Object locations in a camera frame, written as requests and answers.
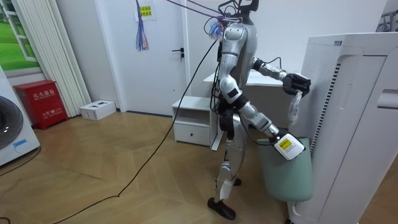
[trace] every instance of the sticker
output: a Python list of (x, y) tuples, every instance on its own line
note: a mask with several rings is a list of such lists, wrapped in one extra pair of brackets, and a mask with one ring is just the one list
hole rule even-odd
[(12, 143), (14, 147), (20, 146), (21, 144), (27, 143), (26, 139), (20, 140), (19, 142)]
[(152, 16), (152, 9), (150, 6), (140, 6), (139, 10), (142, 17)]
[(291, 146), (292, 145), (292, 143), (288, 140), (288, 139), (285, 139), (285, 140), (283, 140), (281, 143), (279, 143), (279, 146), (283, 149), (283, 150), (286, 150), (289, 146)]
[[(139, 0), (139, 11), (141, 13), (142, 21), (155, 21), (156, 20), (156, 6), (154, 0)], [(138, 22), (138, 12), (135, 11), (136, 21)]]

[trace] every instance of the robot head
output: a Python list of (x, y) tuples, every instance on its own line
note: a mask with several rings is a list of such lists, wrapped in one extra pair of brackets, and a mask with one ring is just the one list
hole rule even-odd
[(259, 0), (239, 0), (239, 10), (242, 12), (256, 12), (259, 9)]

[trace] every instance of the drawer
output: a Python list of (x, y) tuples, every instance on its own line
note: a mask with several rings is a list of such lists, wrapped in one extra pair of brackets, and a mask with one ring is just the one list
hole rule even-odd
[(210, 145), (210, 128), (174, 124), (174, 138), (176, 141)]

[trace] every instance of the white table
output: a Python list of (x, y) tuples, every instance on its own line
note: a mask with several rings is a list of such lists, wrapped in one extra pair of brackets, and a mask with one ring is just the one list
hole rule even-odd
[[(204, 79), (204, 82), (206, 83), (213, 83), (214, 82), (214, 75), (215, 73), (211, 74), (209, 77)], [(264, 75), (261, 75), (261, 73), (251, 70), (248, 78), (248, 82), (246, 83), (246, 86), (271, 86), (271, 87), (282, 87), (283, 83), (279, 80), (273, 79), (271, 77), (265, 77)], [(218, 146), (220, 145), (221, 138), (223, 137), (223, 131), (220, 129), (220, 126), (217, 125), (218, 127), (218, 133), (217, 137), (211, 147), (211, 150), (217, 151)]]
[[(204, 79), (204, 82), (213, 83), (215, 73)], [(265, 77), (261, 73), (251, 70), (246, 86), (273, 86), (282, 87), (282, 82), (271, 77)]]

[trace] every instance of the white curtain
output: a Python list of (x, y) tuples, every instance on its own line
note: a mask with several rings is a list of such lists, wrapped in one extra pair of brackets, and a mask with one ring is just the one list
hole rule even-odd
[(69, 117), (91, 103), (55, 0), (12, 0), (40, 67), (57, 82)]

